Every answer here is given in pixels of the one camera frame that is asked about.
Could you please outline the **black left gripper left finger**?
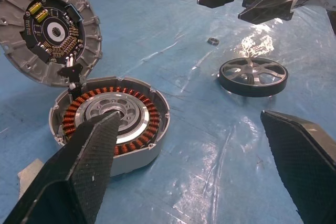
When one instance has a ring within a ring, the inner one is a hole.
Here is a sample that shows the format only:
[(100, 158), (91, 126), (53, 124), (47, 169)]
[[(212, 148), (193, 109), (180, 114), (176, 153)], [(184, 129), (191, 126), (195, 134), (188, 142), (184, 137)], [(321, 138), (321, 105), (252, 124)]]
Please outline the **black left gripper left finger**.
[(120, 112), (81, 123), (41, 168), (5, 223), (95, 223), (110, 180)]

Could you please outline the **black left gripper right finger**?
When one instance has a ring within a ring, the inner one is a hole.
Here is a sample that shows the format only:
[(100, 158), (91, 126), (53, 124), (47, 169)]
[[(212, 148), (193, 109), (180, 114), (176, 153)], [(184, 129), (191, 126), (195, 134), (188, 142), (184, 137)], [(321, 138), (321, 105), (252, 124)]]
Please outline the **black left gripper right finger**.
[(335, 223), (335, 141), (318, 125), (275, 111), (260, 119), (276, 168), (304, 223)]

